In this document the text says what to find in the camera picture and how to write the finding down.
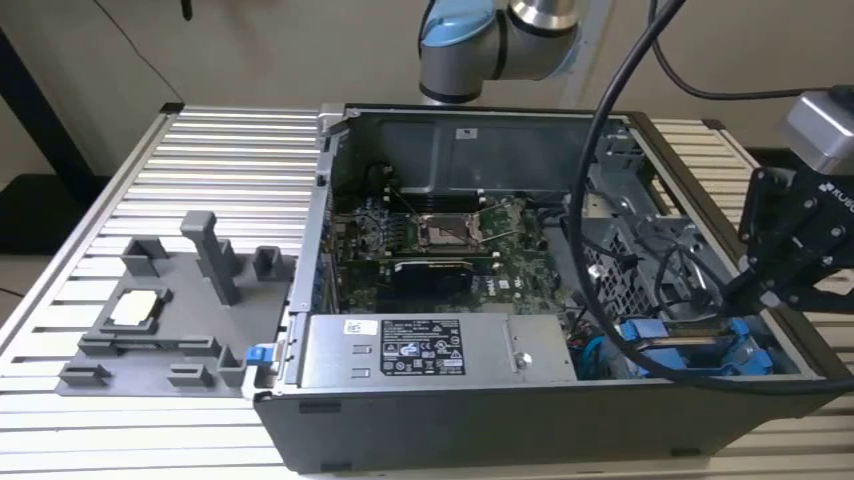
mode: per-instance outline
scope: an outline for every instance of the warning label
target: warning label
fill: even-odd
[[[383,320],[384,375],[464,375],[459,320]]]

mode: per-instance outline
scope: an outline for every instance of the motherboard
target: motherboard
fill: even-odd
[[[387,200],[333,216],[340,313],[563,316],[568,291],[526,198],[483,196],[464,213]]]

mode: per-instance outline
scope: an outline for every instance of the small white label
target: small white label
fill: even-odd
[[[376,320],[344,320],[344,335],[376,335],[379,322]]]
[[[477,139],[477,129],[476,128],[457,128],[456,129],[456,139],[457,140],[476,140]]]

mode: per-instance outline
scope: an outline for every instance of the aluminum extrusion table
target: aluminum extrusion table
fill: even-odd
[[[100,480],[295,478],[243,399],[60,397],[64,361],[124,272],[133,235],[189,251],[187,210],[212,210],[235,250],[297,254],[317,155],[316,111],[185,107],[161,114],[0,329],[0,474]],[[656,120],[695,177],[738,222],[754,160],[726,130]],[[824,282],[847,291],[844,272]],[[854,366],[854,317],[807,315]],[[376,475],[355,475],[372,478]],[[776,420],[704,460],[383,472],[409,478],[854,478],[854,396]]]

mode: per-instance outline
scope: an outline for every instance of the black cable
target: black cable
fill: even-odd
[[[9,290],[8,288],[0,287],[0,292],[6,293],[6,294],[12,295],[13,297],[24,298],[24,294],[22,293],[16,292],[14,290]]]
[[[424,35],[424,27],[427,26],[427,18],[429,17],[429,13],[432,12],[432,7],[436,5],[436,0],[429,0],[427,2],[427,7],[424,7],[424,14],[421,15],[421,22],[417,27],[417,58],[421,58],[421,40]]]
[[[671,0],[662,8],[662,12],[655,17],[655,20],[650,23],[643,35],[638,39],[635,45],[628,52],[623,64],[616,70],[611,82],[602,95],[602,100],[596,107],[596,111],[592,115],[590,130],[584,139],[584,146],[582,149],[582,155],[579,158],[579,169],[572,184],[572,197],[570,200],[568,209],[568,226],[575,235],[570,235],[570,252],[572,256],[572,267],[578,277],[578,282],[582,287],[582,292],[587,300],[587,307],[592,316],[599,323],[599,327],[607,336],[614,346],[619,349],[620,353],[631,360],[640,368],[647,370],[650,374],[658,378],[670,380],[680,384],[690,385],[692,387],[704,388],[710,390],[719,390],[732,393],[747,393],[758,395],[798,395],[798,394],[839,394],[854,391],[854,379],[844,380],[811,380],[802,382],[786,382],[783,384],[774,385],[774,382],[763,381],[731,381],[714,377],[703,377],[691,374],[682,370],[674,370],[664,367],[658,362],[651,360],[643,355],[634,346],[622,337],[604,312],[604,308],[598,301],[595,295],[595,287],[586,271],[586,259],[584,248],[580,239],[582,233],[582,212],[584,206],[584,190],[587,188],[587,175],[590,172],[590,165],[592,164],[595,157],[595,147],[602,135],[604,124],[608,119],[608,114],[616,103],[616,98],[626,88],[626,83],[634,73],[644,54],[652,46],[652,42],[658,38],[662,30],[667,27],[667,24],[672,20],[674,16],[679,12],[679,9],[684,5],[684,0]]]
[[[658,0],[650,0],[650,11],[647,14],[647,22],[651,24],[652,19],[655,18],[655,12],[658,11]],[[740,100],[771,100],[775,98],[788,98],[798,97],[800,94],[814,90],[827,90],[826,87],[819,88],[791,88],[787,90],[767,90],[762,92],[742,92],[742,93],[716,93],[707,92],[700,90],[699,88],[692,87],[688,83],[682,79],[676,71],[674,70],[670,62],[667,61],[667,57],[664,56],[664,52],[662,51],[662,46],[655,40],[652,42],[652,52],[655,53],[655,59],[658,60],[658,64],[667,75],[667,78],[676,84],[676,86],[682,89],[684,93],[691,95],[692,97],[702,98],[703,100],[715,100],[715,101],[740,101]]]
[[[133,43],[133,40],[131,40],[131,37],[128,35],[128,33],[124,31],[124,28],[121,28],[121,25],[119,25],[119,22],[116,21],[116,19],[113,18],[113,16],[111,15],[109,11],[107,10],[107,8],[104,8],[104,5],[101,5],[100,0],[92,0],[92,3],[95,3],[95,5],[97,6],[97,8],[101,10],[101,12],[104,12],[104,15],[107,16],[107,18],[109,19],[109,21],[112,22],[112,24],[115,25],[116,29],[119,30],[119,33],[121,34],[121,36],[124,37],[124,39],[128,42],[128,45],[131,45],[131,48],[133,49],[133,52],[136,53],[136,56],[140,58],[140,60],[143,62],[145,62],[145,65],[148,65],[148,68],[151,68],[151,71],[155,72],[155,74],[157,75],[157,77],[160,77],[160,80],[163,80],[163,83],[165,84],[165,86],[169,88],[169,90],[172,90],[172,93],[175,94],[175,96],[177,97],[177,100],[184,103],[184,97],[181,97],[181,94],[177,93],[177,90],[175,89],[175,87],[172,86],[172,84],[169,83],[169,81],[165,79],[165,77],[163,76],[163,74],[160,73],[160,70],[157,70],[157,68],[151,64],[151,62],[148,61],[148,59],[145,58],[145,55],[143,55],[143,53],[139,51],[139,48],[136,48],[136,44]]]

